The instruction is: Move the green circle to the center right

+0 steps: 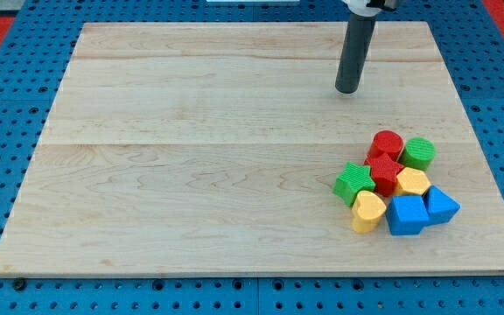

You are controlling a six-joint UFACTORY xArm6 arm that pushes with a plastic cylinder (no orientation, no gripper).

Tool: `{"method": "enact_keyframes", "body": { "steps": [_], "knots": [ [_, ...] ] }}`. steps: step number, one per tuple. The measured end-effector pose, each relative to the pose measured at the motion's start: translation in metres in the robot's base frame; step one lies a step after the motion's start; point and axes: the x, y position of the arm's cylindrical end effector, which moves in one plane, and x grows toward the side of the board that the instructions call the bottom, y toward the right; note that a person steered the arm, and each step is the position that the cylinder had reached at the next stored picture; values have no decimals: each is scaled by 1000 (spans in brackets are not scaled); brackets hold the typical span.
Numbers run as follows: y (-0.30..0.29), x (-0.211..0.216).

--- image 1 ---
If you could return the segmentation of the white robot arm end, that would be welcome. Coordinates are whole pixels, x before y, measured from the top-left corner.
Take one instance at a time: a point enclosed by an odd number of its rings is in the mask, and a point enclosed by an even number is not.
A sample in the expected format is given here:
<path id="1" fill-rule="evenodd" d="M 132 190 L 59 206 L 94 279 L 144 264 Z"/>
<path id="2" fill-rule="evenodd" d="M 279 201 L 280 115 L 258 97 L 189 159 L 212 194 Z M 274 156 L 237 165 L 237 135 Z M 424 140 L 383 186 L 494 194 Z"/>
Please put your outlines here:
<path id="1" fill-rule="evenodd" d="M 382 11 L 395 11 L 403 0 L 342 0 L 347 8 L 355 15 L 374 17 Z"/>

